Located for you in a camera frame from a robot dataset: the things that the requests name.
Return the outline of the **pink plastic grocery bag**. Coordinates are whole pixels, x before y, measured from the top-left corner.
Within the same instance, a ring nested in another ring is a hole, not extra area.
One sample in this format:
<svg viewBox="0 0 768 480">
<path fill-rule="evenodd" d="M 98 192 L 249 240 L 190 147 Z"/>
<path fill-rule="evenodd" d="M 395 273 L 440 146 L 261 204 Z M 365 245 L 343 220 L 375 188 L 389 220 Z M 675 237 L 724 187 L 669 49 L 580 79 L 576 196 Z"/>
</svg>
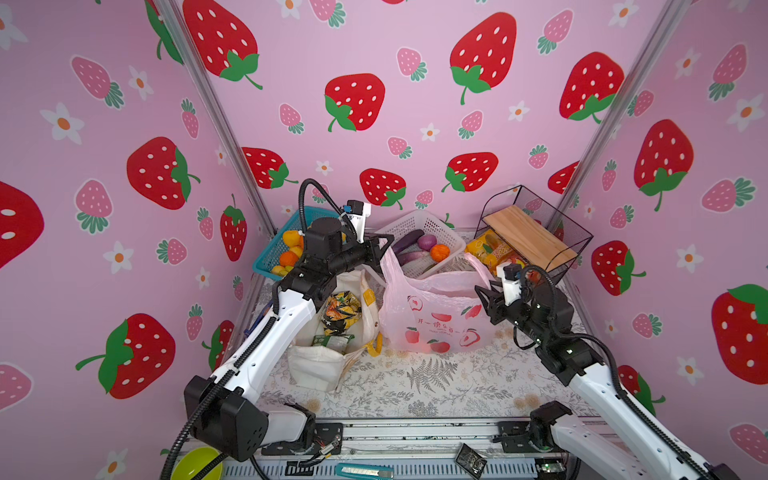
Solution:
<svg viewBox="0 0 768 480">
<path fill-rule="evenodd" d="M 449 271 L 423 280 L 407 277 L 395 254 L 381 262 L 386 282 L 380 331 L 392 348 L 426 354 L 467 353 L 493 343 L 490 322 L 475 288 L 494 279 L 475 257 L 465 253 L 469 270 Z"/>
</svg>

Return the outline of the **green Fox's candy bag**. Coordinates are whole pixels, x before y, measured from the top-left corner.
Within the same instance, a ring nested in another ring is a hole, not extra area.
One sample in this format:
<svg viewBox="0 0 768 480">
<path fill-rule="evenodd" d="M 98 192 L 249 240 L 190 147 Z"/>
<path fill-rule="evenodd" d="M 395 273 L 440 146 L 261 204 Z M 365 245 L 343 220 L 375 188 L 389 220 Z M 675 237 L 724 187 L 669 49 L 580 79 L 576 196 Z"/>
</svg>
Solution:
<svg viewBox="0 0 768 480">
<path fill-rule="evenodd" d="M 352 334 L 316 335 L 312 340 L 312 346 L 324 347 L 345 354 L 354 338 L 355 336 Z"/>
</svg>

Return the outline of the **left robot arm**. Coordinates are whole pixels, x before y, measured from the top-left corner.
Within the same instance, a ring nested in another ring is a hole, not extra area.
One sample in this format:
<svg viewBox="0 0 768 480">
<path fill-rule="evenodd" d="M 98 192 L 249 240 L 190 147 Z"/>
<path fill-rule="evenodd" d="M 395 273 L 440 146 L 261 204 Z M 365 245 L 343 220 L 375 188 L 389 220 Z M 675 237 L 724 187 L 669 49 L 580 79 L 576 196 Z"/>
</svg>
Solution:
<svg viewBox="0 0 768 480">
<path fill-rule="evenodd" d="M 265 446 L 294 445 L 301 451 L 312 447 L 315 417 L 309 410 L 298 405 L 262 410 L 257 402 L 278 360 L 336 289 L 338 275 L 380 263 L 388 247 L 379 236 L 365 236 L 370 214 L 370 204 L 351 200 L 336 216 L 301 227 L 303 255 L 274 284 L 271 314 L 209 377 L 196 376 L 187 384 L 188 420 L 166 456 L 161 478 L 171 477 L 189 437 L 219 452 L 198 478 L 226 458 L 247 461 Z"/>
</svg>

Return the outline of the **black yellow snack bag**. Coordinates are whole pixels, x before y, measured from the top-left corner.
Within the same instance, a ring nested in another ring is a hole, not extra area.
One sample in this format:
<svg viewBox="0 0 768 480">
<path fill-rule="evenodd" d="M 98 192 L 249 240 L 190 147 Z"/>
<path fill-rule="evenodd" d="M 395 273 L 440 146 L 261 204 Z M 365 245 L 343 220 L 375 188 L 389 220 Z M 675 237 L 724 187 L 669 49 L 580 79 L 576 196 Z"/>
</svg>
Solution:
<svg viewBox="0 0 768 480">
<path fill-rule="evenodd" d="M 331 295 L 325 302 L 321 323 L 325 335 L 337 336 L 344 335 L 361 318 L 359 298 L 351 291 L 342 291 Z"/>
</svg>

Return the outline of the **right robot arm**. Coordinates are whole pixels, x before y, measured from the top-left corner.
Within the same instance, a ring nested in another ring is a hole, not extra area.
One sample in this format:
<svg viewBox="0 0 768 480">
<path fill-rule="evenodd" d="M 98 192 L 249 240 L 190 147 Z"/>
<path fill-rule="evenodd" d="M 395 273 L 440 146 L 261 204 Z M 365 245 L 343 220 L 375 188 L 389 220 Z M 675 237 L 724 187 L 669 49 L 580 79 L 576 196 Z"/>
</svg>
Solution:
<svg viewBox="0 0 768 480">
<path fill-rule="evenodd" d="M 572 330 L 574 308 L 539 266 L 506 266 L 496 281 L 474 288 L 494 325 L 512 324 L 529 338 L 546 370 L 595 410 L 621 440 L 592 432 L 572 410 L 552 401 L 533 410 L 527 430 L 504 436 L 545 452 L 560 449 L 606 479 L 734 479 L 675 437 L 623 387 L 616 360 L 596 337 Z"/>
</svg>

